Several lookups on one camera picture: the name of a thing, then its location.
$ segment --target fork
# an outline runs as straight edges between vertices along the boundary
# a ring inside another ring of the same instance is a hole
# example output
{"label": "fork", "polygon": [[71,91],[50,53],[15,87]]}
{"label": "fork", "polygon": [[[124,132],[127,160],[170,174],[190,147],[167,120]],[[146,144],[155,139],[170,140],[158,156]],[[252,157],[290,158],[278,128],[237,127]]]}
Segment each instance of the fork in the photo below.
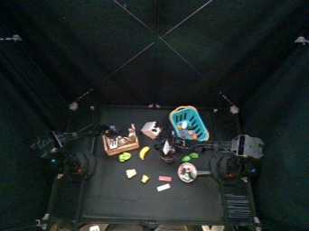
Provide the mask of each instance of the fork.
{"label": "fork", "polygon": [[118,138],[115,138],[115,139],[107,138],[107,143],[108,143],[110,149],[118,148]]}

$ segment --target yellow banana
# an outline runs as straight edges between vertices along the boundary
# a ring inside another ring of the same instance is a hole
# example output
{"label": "yellow banana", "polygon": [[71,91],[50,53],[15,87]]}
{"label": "yellow banana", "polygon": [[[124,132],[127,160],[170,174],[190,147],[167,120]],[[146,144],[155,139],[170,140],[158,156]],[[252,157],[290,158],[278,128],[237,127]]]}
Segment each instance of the yellow banana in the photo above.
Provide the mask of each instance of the yellow banana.
{"label": "yellow banana", "polygon": [[143,160],[145,159],[145,155],[147,154],[147,152],[150,151],[150,147],[146,146],[142,148],[141,150],[141,159]]}

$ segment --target white block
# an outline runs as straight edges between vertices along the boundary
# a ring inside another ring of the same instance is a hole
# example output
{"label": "white block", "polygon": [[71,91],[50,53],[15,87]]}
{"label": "white block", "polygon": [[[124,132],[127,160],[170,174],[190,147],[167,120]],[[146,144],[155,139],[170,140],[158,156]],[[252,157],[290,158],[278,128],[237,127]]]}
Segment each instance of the white block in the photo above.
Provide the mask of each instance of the white block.
{"label": "white block", "polygon": [[170,184],[163,184],[162,186],[157,187],[158,191],[163,191],[166,189],[170,189]]}

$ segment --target metal bracket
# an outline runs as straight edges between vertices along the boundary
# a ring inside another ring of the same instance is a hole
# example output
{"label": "metal bracket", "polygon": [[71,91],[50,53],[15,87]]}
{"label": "metal bracket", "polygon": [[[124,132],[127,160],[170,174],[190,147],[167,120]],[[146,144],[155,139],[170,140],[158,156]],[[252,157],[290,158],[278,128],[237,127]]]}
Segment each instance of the metal bracket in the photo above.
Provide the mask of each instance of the metal bracket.
{"label": "metal bracket", "polygon": [[141,223],[142,231],[155,230],[159,226],[159,223],[154,220],[151,221],[143,221]]}

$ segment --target toy fruit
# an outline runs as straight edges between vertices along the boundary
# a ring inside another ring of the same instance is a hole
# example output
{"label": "toy fruit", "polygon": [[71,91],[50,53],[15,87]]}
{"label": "toy fruit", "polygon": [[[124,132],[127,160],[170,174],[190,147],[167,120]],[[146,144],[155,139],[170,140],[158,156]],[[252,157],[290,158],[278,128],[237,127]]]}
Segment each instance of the toy fruit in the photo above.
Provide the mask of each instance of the toy fruit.
{"label": "toy fruit", "polygon": [[194,135],[194,131],[189,130],[189,135],[193,136]]}
{"label": "toy fruit", "polygon": [[189,162],[191,160],[191,157],[189,155],[183,156],[183,158],[181,159],[182,162]]}
{"label": "toy fruit", "polygon": [[119,155],[119,161],[124,162],[130,159],[130,157],[131,157],[131,154],[129,152],[124,152]]}
{"label": "toy fruit", "polygon": [[150,147],[146,146],[142,148],[141,150],[141,159],[143,160],[145,159],[145,155],[147,154],[147,152],[150,151]]}
{"label": "toy fruit", "polygon": [[129,178],[133,178],[135,175],[137,175],[137,170],[135,169],[127,170],[127,176],[129,176]]}
{"label": "toy fruit", "polygon": [[190,154],[190,157],[191,157],[193,159],[197,159],[197,158],[198,158],[198,153],[197,153],[197,152],[193,152],[193,153]]}
{"label": "toy fruit", "polygon": [[146,183],[149,180],[150,180],[150,178],[146,175],[143,175],[142,176],[142,183]]}

